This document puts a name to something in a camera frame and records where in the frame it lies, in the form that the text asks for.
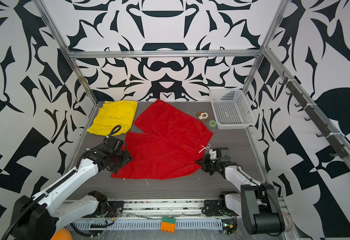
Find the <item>red shorts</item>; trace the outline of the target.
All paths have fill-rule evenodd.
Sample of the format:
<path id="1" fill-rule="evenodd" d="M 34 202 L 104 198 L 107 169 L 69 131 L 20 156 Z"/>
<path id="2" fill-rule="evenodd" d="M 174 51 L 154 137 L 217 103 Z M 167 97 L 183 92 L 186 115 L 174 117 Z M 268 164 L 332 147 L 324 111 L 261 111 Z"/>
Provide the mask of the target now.
<path id="1" fill-rule="evenodd" d="M 196 118 L 161 100 L 142 112 L 128 132 L 125 147 L 133 160 L 112 174 L 119 179 L 168 180 L 192 175 L 213 133 Z"/>

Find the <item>yellow shorts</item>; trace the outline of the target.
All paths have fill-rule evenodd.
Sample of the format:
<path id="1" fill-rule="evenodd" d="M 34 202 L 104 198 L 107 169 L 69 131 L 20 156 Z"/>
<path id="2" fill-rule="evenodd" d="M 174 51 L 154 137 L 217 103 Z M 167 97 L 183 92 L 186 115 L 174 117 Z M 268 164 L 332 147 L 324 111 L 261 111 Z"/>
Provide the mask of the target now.
<path id="1" fill-rule="evenodd" d="M 107 136 L 114 127 L 120 125 L 121 129 L 113 136 L 125 134 L 133 125 L 137 108 L 138 103 L 135 101 L 105 101 L 87 132 L 98 136 Z"/>

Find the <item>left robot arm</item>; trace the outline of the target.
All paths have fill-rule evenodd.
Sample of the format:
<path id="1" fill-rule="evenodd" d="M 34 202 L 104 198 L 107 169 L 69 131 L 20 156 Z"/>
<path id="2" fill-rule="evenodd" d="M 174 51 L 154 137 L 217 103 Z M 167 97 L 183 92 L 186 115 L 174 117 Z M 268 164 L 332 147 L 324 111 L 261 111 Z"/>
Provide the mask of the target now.
<path id="1" fill-rule="evenodd" d="M 97 191 L 63 206 L 63 202 L 82 184 L 102 170 L 113 174 L 133 160 L 125 142 L 114 137 L 87 150 L 77 165 L 60 179 L 32 197 L 22 196 L 13 208 L 11 224 L 3 239 L 50 240 L 65 226 L 87 215 L 104 215 L 108 198 Z"/>

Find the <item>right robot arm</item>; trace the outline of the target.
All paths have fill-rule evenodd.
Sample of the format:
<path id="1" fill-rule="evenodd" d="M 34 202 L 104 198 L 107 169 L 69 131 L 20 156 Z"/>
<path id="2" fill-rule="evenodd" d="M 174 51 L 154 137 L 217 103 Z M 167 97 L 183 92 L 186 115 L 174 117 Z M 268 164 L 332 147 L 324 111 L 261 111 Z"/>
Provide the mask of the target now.
<path id="1" fill-rule="evenodd" d="M 243 167 L 231 160 L 228 148 L 204 147 L 202 159 L 196 161 L 202 171 L 220 174 L 236 187 L 236 191 L 221 192 L 215 205 L 205 204 L 204 215 L 223 215 L 233 222 L 242 219 L 248 234 L 280 236 L 286 224 L 275 188 L 254 180 Z"/>

